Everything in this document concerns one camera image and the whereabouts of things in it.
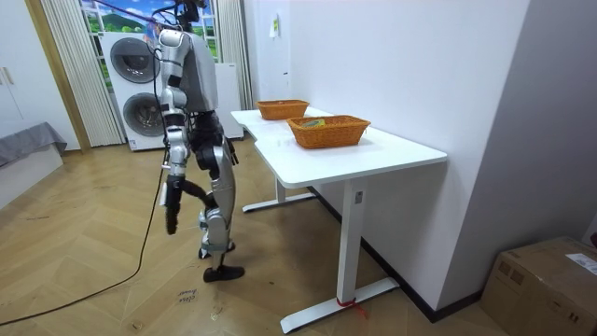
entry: desk tabletop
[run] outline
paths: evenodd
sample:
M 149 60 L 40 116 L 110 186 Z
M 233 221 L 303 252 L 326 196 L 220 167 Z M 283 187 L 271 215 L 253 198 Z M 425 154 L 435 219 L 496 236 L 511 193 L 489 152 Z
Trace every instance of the desk tabletop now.
M 308 117 L 331 114 L 309 107 Z M 256 138 L 263 160 L 288 189 L 392 172 L 447 159 L 446 153 L 367 127 L 357 146 L 305 149 L 297 144 L 285 120 L 264 120 L 259 110 L 232 116 Z

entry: white wall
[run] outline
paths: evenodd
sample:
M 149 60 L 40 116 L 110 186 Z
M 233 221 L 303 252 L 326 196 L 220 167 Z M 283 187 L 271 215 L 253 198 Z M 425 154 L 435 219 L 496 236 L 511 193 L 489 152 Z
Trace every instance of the white wall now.
M 293 97 L 449 155 L 448 164 L 369 180 L 364 236 L 432 308 L 439 307 L 527 6 L 290 2 Z M 341 210 L 338 185 L 318 189 Z
M 596 13 L 531 2 L 439 305 L 480 290 L 498 252 L 580 239 L 595 216 Z
M 23 0 L 0 2 L 0 66 L 9 69 L 15 85 L 12 95 L 25 119 L 47 121 L 68 144 L 66 149 L 80 149 L 62 97 L 49 68 L 29 10 Z
M 253 99 L 290 98 L 290 18 L 288 0 L 245 0 Z M 280 36 L 270 37 L 273 18 L 278 16 Z

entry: washing machine door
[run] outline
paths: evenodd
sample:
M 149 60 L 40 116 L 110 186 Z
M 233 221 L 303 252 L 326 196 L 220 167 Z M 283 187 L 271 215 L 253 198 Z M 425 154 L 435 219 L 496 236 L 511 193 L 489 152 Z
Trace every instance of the washing machine door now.
M 152 93 L 137 93 L 124 105 L 122 116 L 127 125 L 144 136 L 164 135 L 161 111 Z
M 133 83 L 148 83 L 158 75 L 160 62 L 155 61 L 154 72 L 152 57 L 147 44 L 134 37 L 120 39 L 110 50 L 110 59 L 118 74 Z

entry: black baseboard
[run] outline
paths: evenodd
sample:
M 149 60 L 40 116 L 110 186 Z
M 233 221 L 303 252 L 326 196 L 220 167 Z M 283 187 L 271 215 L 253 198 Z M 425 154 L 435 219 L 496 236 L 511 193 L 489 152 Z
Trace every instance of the black baseboard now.
M 326 201 L 326 199 L 313 187 L 308 187 L 309 191 L 317 196 L 319 202 L 329 211 L 329 213 L 341 224 L 342 222 L 342 215 L 334 209 L 334 207 Z M 409 283 L 396 272 L 396 270 L 390 266 L 390 264 L 385 261 L 385 259 L 365 240 L 365 238 L 361 237 L 361 247 L 369 253 L 369 255 L 382 267 L 382 269 L 391 277 L 393 277 L 398 284 L 402 291 L 409 297 L 409 299 L 414 303 L 417 308 L 429 319 L 431 323 L 436 323 L 440 319 L 452 315 L 459 310 L 466 308 L 467 306 L 475 303 L 481 298 L 482 291 L 473 293 L 465 298 L 460 299 L 450 305 L 447 305 L 444 308 L 439 310 L 435 310 L 423 300 L 421 295 L 417 293 Z

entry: white desk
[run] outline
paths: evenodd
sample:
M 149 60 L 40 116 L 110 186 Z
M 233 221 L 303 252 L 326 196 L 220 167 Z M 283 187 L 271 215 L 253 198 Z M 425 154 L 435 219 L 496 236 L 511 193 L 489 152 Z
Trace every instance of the white desk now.
M 309 107 L 306 116 L 330 116 Z M 361 302 L 398 287 L 390 277 L 355 289 L 363 211 L 369 175 L 442 162 L 447 155 L 401 137 L 367 127 L 358 146 L 304 149 L 296 143 L 285 120 L 264 120 L 258 110 L 235 111 L 232 116 L 253 137 L 255 147 L 276 177 L 276 200 L 247 205 L 243 211 L 276 206 L 313 197 L 311 193 L 285 197 L 285 188 L 296 189 L 329 182 L 344 181 L 340 265 L 338 269 L 339 302 Z M 345 309 L 336 299 L 325 301 L 282 319 L 284 333 Z

